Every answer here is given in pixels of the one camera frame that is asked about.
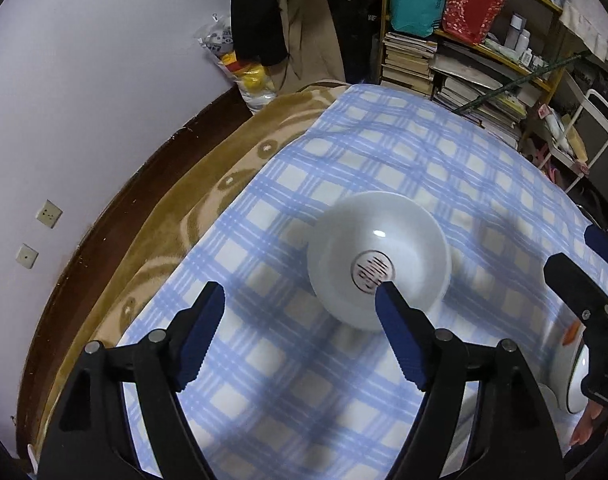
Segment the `white bottle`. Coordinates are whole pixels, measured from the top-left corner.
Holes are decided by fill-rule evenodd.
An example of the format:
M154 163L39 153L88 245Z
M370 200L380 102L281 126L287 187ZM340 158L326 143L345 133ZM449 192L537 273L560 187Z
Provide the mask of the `white bottle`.
M526 68L529 67L530 61L533 59L533 51L530 48L527 48L522 54L522 58L520 59L520 64L524 65Z
M533 56L533 70L545 65L544 60L540 56Z
M511 18L511 27L509 27L508 34L506 35L506 41L504 41L504 46L506 48L515 50L515 46L517 45L517 40L520 37L520 31L522 30L523 24L524 20L517 14L513 14L513 17Z
M524 29L517 40L517 45L515 46L515 52L517 52L517 57L522 57L522 54L524 54L524 51L529 46L529 41L530 32Z

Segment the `bed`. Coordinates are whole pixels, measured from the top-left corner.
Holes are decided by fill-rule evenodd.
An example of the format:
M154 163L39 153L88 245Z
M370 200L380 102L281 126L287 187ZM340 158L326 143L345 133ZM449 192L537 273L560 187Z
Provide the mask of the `bed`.
M207 219L198 220L203 198L193 211L200 214L180 222L174 259L141 266L91 333L135 342L190 306L208 280L223 285L225 316L199 377L180 394L218 478L384 478L414 420L420 392L402 380L385 337L334 320L308 281L308 233L344 196L388 190L428 209L453 261L431 321L479 344L511 337L542 382L573 320L543 282L546 258L568 254L608 294L608 265L583 241L588 221L514 150L403 92L369 85L315 91L307 97L319 104L315 111L309 103L298 119L287 114L280 140L259 135L255 151L205 195L220 197ZM286 133L294 123L306 124ZM258 165L244 166L248 156ZM237 173L245 177L233 186ZM137 275L144 279L155 262L157 278L138 286ZM90 338L80 335L82 343ZM124 393L142 468L157 473L134 389ZM469 388L450 467L474 396ZM554 422L563 447L575 419L560 412Z
M280 96L200 160L160 200L75 336L59 367L34 442L39 455L56 400L84 344L115 346L191 247L246 184L346 90L324 82Z

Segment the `checkered cloth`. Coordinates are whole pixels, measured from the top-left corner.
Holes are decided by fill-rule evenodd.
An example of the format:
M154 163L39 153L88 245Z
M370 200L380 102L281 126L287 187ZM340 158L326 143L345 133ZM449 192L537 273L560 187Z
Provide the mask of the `checkered cloth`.
M306 271L317 218L364 190L410 197L444 230L453 273L433 324L479 344L513 338L537 378L573 319L543 281L546 258L569 254L608 293L587 221L535 167L436 104L353 86L248 184L122 338L167 326L208 280L223 285L226 313L180 394L220 480L382 479L402 446L421 393L383 333L326 313ZM142 467L157 472L135 389L125 392Z

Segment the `blue gripper pad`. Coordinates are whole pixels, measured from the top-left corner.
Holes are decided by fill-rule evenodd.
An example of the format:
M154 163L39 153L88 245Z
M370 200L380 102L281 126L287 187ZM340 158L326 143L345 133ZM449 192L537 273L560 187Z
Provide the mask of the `blue gripper pad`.
M595 225L589 225L584 232L585 243L608 263L608 235Z
M435 329L421 310L410 308L393 282L375 292L375 311L407 381L424 390L430 370Z
M224 315L224 304L224 287L208 282L193 306L179 311L168 326L170 363L167 375L176 392L181 392L197 378Z

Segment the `fingers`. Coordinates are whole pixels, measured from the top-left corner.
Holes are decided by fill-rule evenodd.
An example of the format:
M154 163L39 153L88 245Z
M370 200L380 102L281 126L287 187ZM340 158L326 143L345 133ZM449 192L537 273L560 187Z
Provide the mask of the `fingers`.
M573 431L569 444L586 444L593 434L593 421L600 415L603 407L594 400L589 400L582 417Z

